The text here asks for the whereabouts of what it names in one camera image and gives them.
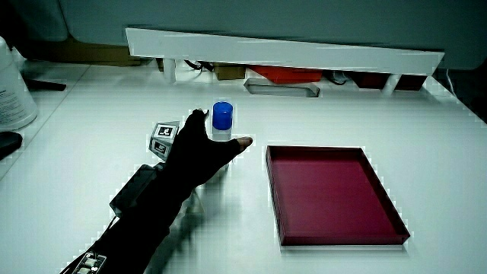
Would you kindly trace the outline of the person's left hand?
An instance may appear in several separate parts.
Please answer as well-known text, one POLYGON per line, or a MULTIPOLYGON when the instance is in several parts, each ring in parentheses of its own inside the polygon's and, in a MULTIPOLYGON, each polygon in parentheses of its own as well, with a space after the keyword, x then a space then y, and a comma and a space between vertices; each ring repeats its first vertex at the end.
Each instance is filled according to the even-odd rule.
POLYGON ((249 136, 214 141, 207 135, 207 113, 191 112, 177 133, 164 168, 157 172, 157 182, 174 189, 194 189, 210 180, 220 168, 243 153, 253 139, 249 136))

